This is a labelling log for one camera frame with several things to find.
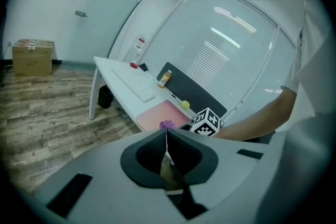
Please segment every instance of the pink mouse pad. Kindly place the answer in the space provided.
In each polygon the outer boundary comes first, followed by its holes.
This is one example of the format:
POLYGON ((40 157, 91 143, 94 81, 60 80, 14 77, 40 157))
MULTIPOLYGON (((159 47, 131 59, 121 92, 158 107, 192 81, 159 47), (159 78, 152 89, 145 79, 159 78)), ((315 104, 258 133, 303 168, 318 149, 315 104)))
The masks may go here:
POLYGON ((159 129, 160 122, 162 121, 171 120, 176 128, 182 127, 184 124, 191 121, 169 100, 163 101, 153 108, 141 113, 136 117, 136 120, 145 131, 159 129))

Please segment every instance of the white shirt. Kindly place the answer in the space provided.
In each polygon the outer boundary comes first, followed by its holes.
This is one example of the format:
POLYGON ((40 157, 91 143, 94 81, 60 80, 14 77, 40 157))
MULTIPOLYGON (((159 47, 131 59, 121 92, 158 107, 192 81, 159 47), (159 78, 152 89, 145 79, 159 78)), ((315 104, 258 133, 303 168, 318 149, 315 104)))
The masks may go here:
POLYGON ((302 1, 303 28, 283 84, 297 94, 286 128, 316 113, 336 111, 336 44, 332 22, 321 0, 302 1))

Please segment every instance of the yellow ball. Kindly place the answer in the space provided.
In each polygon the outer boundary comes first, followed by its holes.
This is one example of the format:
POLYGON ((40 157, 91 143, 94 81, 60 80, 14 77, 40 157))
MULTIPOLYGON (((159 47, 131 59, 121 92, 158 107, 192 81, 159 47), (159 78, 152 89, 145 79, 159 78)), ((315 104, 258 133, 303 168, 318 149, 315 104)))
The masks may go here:
POLYGON ((182 101, 181 102, 181 107, 183 107, 184 109, 188 109, 188 108, 190 108, 190 104, 189 104, 189 102, 188 101, 182 101))

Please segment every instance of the person's arm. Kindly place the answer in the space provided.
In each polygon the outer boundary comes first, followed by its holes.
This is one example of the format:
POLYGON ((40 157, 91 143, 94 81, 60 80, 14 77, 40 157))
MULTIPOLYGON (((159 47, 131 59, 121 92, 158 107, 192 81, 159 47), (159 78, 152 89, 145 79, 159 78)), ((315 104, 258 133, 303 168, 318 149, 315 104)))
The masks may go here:
POLYGON ((241 141, 269 134, 287 122, 295 99, 296 93, 284 87, 275 100, 250 117, 221 128, 214 137, 241 141))

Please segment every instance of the person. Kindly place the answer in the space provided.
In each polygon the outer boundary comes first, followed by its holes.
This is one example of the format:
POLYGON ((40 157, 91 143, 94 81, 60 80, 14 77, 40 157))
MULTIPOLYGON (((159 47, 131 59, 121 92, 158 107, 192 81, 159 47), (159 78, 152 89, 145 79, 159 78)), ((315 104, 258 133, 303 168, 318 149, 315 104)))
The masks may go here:
POLYGON ((295 59, 281 88, 282 93, 250 117, 225 126, 214 136, 249 140, 273 132, 287 123, 336 110, 332 88, 335 78, 335 38, 332 22, 321 0, 302 0, 304 22, 295 59))

